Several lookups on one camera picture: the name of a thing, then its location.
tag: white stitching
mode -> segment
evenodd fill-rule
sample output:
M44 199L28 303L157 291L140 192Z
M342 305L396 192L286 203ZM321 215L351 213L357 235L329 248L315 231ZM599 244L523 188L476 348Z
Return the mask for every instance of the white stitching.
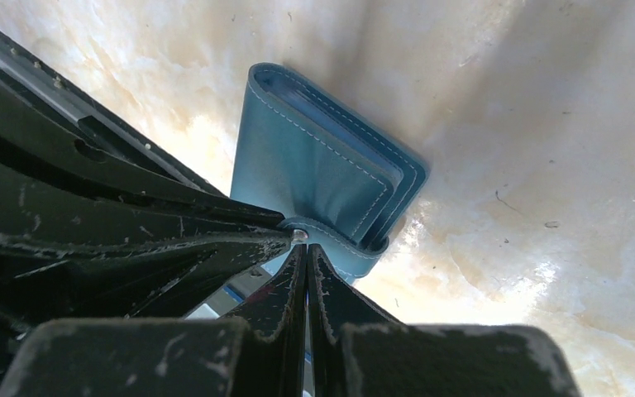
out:
M366 217L369 216L369 214L371 213L371 211L374 209L375 205L379 202L379 200L381 200L381 198L383 197L383 195L385 194L386 190L388 189L386 187L386 185L378 178L374 177L372 174L369 173L369 171L364 170L363 168L361 168L360 166L358 166L354 161L347 159L345 156L343 156L342 154L340 154L338 151L332 149L327 143L323 142L320 140L320 138L318 138L317 136L314 136L313 134L311 134L310 132L308 132L308 130L306 130L305 128L301 127L298 123L294 122L293 120L291 120L290 118L288 118L285 114L279 112L278 110L274 109L271 105L269 105L264 99L262 99L262 97L259 96L258 93L256 93L256 91L251 87L251 85L247 85L251 92L257 97L257 99L259 99L264 105L266 105L269 109L273 110L276 114L280 115L281 117L283 117L284 119L286 119L286 121L290 122L291 124L295 125L296 127L298 127L301 131L305 132L306 134L308 134L309 136L311 136L315 141L318 141L320 143L322 143L323 146L325 146L327 149L329 149L331 152L333 152L336 155L339 155L342 159L349 161L350 164L354 165L358 170L361 170L361 172L363 172L364 174L369 175L370 178L372 178L373 180L375 180L376 182L378 182L381 186L383 186L383 191L381 191L381 194L379 194L378 197L376 197L376 200L371 204L371 206L369 207L369 209L366 211L366 213L364 214L363 217L361 217L361 221L359 222L359 224L356 225L356 229L354 229L354 231L351 233L350 237L354 237L354 235L356 234L356 231L359 230L359 227L361 226L362 223L364 223L364 221L366 220Z
M381 229L379 229L378 232L376 232L376 234L381 233L381 231L383 231L385 225L388 224L388 221L393 217L393 215L395 214L395 211L398 209L398 207L400 206L400 204L403 202L403 200L405 200L406 197L408 197L408 194L410 193L410 190L413 189L413 186L415 185L415 180L417 180L418 178L418 171L415 169L415 167L409 163L409 161L405 160L401 155L399 155L398 153L396 153L395 151L393 151L393 149L391 149L390 147L386 146L377 136L371 135L370 132L368 132L367 130L365 130L364 128L362 128L361 126L357 125L356 122L354 122L353 120L351 120L349 117L345 116L344 114L342 114L340 111L336 110L335 108L333 108L332 106L330 106L329 103L326 103L325 101L323 101L321 98L319 98L317 95L315 95L313 92L311 92L308 87L306 87L305 84L303 84L302 82L294 79L293 76L290 76L288 74L285 73L281 73L278 72L276 70L271 70L271 69L266 69L266 70L262 70L262 72L269 72L269 73L274 73L274 74L281 74L285 77L288 77L289 79L293 80L294 82L300 84L303 88L305 88L308 93L310 95L312 95L313 97L315 97L315 99L317 99L318 101L324 103L328 108L330 108L333 112L336 112L337 114L339 114L340 116L344 117L346 120L348 120L349 122L351 122L352 125L354 125L354 127L358 127L360 130L362 130L363 132L365 132L367 135L369 135L370 137L374 138L377 142L379 142L383 147L385 147L386 149L388 149L389 151L391 151L393 154L395 154L397 157L400 157L400 160L404 161L405 164L407 164L415 173L415 177L413 178L413 182L410 183L410 186L408 187L408 190L405 191L405 194L403 194L403 196L400 198L400 201L398 201L397 204L395 204L395 208L393 208L393 211L390 213L390 215L388 216L388 218L386 218L386 220L383 222L383 224L381 225Z
M321 229L320 227L317 227L317 226L311 225L311 224L309 224L309 223L289 222L286 226L306 226L306 227L312 227L313 229L317 229L317 230L319 230L320 232L323 232L323 233L327 234L329 237L332 237L332 240L334 240L335 242L337 242L337 244L339 244L339 245L341 245L341 246L345 247L347 251L349 251L349 252L351 252L352 254L354 254L354 255L356 255L356 256L359 256L360 258L363 258L363 259L376 259L376 258L380 257L380 254L379 254L379 255L374 255L374 256L364 256L364 255L360 254L359 252L354 251L354 250L353 250L350 246L348 246L347 244L345 244L345 243L343 243L343 242L339 241L339 239L337 239L337 237L334 237L334 236L333 236L332 234L330 234L330 232L328 232L327 230L323 230L323 229Z

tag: marble surface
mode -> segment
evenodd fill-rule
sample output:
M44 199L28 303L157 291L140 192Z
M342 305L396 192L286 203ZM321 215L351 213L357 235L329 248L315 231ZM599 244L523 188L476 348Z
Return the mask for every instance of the marble surface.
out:
M291 66L432 177L357 288L528 323L635 396L635 2L0 0L0 29L228 192L249 66Z

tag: screw hole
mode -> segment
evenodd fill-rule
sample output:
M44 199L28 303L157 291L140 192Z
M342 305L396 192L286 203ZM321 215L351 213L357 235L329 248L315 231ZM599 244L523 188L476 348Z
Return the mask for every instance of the screw hole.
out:
M106 154L99 149L94 149L91 146L87 145L86 142L77 139L74 141L74 149L76 151L86 157L91 161L96 161L97 163L105 163L106 162Z

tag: blue wallet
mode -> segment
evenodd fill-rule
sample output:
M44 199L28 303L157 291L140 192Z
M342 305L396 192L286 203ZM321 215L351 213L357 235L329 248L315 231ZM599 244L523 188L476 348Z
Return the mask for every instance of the blue wallet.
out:
M230 197L281 212L282 226L304 230L347 281L375 265L426 179L412 151L302 75L250 68Z

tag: folded wallet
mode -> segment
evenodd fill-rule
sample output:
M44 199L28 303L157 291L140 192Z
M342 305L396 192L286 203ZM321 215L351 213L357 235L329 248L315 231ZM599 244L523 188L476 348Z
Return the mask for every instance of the folded wallet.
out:
M375 265L426 179L414 153L310 80L250 68L230 197L281 212L347 281ZM274 274L283 260L265 268Z

